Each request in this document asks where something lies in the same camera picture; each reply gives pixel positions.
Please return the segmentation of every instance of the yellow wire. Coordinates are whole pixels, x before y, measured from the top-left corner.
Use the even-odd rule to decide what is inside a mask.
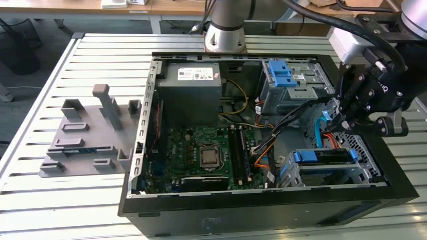
[[[265,124],[261,125],[261,124],[257,124],[257,123],[256,123],[254,125],[256,125],[257,127],[265,127]],[[268,127],[269,127],[270,129],[273,129],[273,128],[274,128],[274,125],[269,124]]]
[[[218,115],[225,115],[225,116],[226,116],[226,115],[236,115],[236,114],[241,113],[241,112],[246,109],[248,104],[249,104],[248,95],[246,95],[245,91],[242,90],[242,88],[238,86],[238,84],[237,84],[234,81],[228,80],[228,79],[226,79],[226,81],[230,82],[230,83],[238,88],[238,90],[241,91],[241,93],[242,93],[242,95],[244,95],[244,100],[245,100],[245,102],[244,102],[242,108],[241,108],[238,111],[221,112],[221,113],[218,114]]]

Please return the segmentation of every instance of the white label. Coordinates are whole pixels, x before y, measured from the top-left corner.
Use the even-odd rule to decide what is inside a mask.
[[[256,113],[256,115],[261,115],[261,107],[260,106],[254,107],[254,113]]]
[[[145,5],[148,0],[126,0],[129,4]]]
[[[274,182],[276,177],[274,177],[274,175],[272,174],[270,171],[269,171],[268,174],[266,174],[266,178],[268,178],[268,180],[269,180],[272,183]]]
[[[148,14],[148,11],[128,11],[129,14]]]
[[[213,81],[213,68],[180,68],[177,70],[177,81]]]
[[[67,151],[62,151],[63,154],[78,154],[79,151],[78,150],[67,150]]]
[[[278,159],[276,162],[277,162],[277,164],[284,164],[285,160],[286,160],[286,158],[284,156],[278,156]]]
[[[304,74],[293,75],[294,80],[305,80]]]

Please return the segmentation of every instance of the metal slotted table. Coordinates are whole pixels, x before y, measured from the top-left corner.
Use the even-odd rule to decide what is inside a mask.
[[[249,53],[329,55],[338,64],[325,38],[248,36],[246,49]],[[118,105],[142,100],[152,52],[201,51],[200,36],[86,34],[70,40],[0,161],[0,239],[144,239],[128,219],[117,217],[124,174],[39,178],[39,165],[59,126],[65,99],[78,98],[83,106],[99,105],[91,97],[91,87],[107,84]],[[385,140],[420,198],[340,227],[244,232],[197,239],[425,239],[424,108],[414,102],[402,114],[410,134]]]

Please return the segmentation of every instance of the floor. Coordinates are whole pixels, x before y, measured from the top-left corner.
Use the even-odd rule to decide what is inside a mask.
[[[0,63],[0,80],[3,87],[42,87],[55,63],[61,57],[70,40],[71,33],[102,34],[150,34],[150,23],[136,20],[65,20],[65,28],[58,29],[51,19],[31,20],[33,26],[42,41],[41,47],[34,51],[41,62],[39,70],[26,76],[15,76]],[[194,22],[162,21],[162,34],[185,34]],[[274,35],[268,23],[248,23],[244,26],[248,35]],[[11,141],[21,126],[26,113],[38,96],[39,89],[11,88],[13,102],[0,102],[0,141]],[[0,144],[0,157],[6,151],[6,145]]]

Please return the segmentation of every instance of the motherboard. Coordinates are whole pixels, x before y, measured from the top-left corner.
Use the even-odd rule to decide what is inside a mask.
[[[150,192],[178,193],[264,188],[261,171],[250,171],[250,127],[170,128],[165,162],[153,162]]]

